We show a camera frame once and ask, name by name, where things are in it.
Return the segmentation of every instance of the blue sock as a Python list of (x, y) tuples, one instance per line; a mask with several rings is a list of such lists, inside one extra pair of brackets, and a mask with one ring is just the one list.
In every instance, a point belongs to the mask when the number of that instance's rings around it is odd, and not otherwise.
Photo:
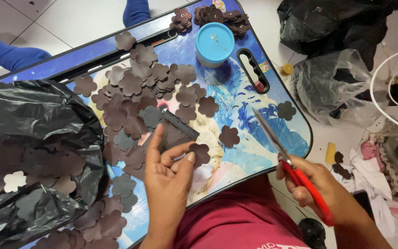
[(125, 27), (131, 27), (150, 18), (148, 0), (127, 0), (122, 16)]
[(49, 57), (47, 51), (39, 48), (14, 47), (0, 41), (0, 66), (11, 72)]

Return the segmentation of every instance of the fingernail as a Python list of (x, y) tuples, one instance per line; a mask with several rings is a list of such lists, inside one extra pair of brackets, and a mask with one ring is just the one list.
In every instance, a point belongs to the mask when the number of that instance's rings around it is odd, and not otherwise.
[(192, 162), (192, 163), (194, 163), (194, 162), (196, 161), (195, 153), (194, 153), (194, 152), (190, 152), (190, 153), (187, 155), (187, 160), (190, 161), (190, 162)]

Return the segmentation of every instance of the blue container lid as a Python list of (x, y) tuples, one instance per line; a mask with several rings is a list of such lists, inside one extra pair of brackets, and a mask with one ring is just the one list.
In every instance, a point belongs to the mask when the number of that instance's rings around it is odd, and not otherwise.
[(223, 24), (206, 24), (196, 35), (196, 51), (204, 60), (211, 63), (224, 62), (233, 53), (233, 49), (233, 33)]

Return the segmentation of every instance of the red scissors handle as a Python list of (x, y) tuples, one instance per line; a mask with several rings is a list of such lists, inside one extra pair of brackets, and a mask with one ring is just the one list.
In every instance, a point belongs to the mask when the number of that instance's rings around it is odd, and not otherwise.
[(291, 169), (290, 165), (287, 162), (283, 160), (280, 161), (282, 162), (282, 167), (290, 175), (294, 184), (296, 184), (297, 186), (304, 186), (305, 188), (308, 189), (314, 201), (316, 202), (317, 206), (322, 211), (323, 217), (320, 217), (322, 221), (328, 226), (333, 226), (334, 225), (333, 215), (331, 214), (328, 205), (326, 204), (325, 200), (323, 199), (319, 191), (316, 189), (316, 187), (308, 179), (308, 177), (300, 169), (293, 170)]

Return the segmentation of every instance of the plastic bag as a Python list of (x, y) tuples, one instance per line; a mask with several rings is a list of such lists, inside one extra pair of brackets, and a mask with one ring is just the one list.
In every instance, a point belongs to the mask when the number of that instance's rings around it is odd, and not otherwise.
[[(371, 102), (371, 78), (360, 54), (346, 49), (295, 65), (292, 94), (321, 123), (366, 128), (381, 115)], [(375, 82), (374, 95), (384, 110), (389, 104), (384, 84)]]
[(377, 44), (387, 31), (386, 16), (396, 9), (398, 0), (284, 0), (277, 9), (280, 40), (309, 59), (356, 49), (372, 71)]
[[(0, 248), (19, 248), (83, 215), (95, 201), (103, 175), (102, 127), (93, 111), (65, 85), (53, 81), (0, 83), (0, 137), (4, 143), (41, 148), (60, 143), (86, 161), (72, 177), (76, 191), (65, 196), (41, 184), (0, 195)], [(17, 215), (16, 201), (42, 188), (29, 218)]]

